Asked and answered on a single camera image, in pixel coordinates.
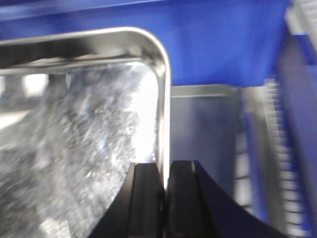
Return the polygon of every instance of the blue container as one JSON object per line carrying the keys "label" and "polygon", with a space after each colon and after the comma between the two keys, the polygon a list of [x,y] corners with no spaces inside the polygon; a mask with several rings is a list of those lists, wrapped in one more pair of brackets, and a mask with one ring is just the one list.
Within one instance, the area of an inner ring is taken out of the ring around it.
{"label": "blue container", "polygon": [[155,34],[173,85],[261,85],[285,32],[288,0],[3,0],[0,39],[118,26]]}

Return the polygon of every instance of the metal sheet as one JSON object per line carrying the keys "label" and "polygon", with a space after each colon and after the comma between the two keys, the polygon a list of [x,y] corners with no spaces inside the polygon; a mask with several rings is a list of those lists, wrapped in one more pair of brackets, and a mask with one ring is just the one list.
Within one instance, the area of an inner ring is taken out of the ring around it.
{"label": "metal sheet", "polygon": [[173,86],[171,160],[198,160],[233,196],[237,95],[225,85]]}
{"label": "metal sheet", "polygon": [[130,162],[156,162],[163,176],[169,65],[152,35],[71,33],[0,52],[1,237],[85,238]]}

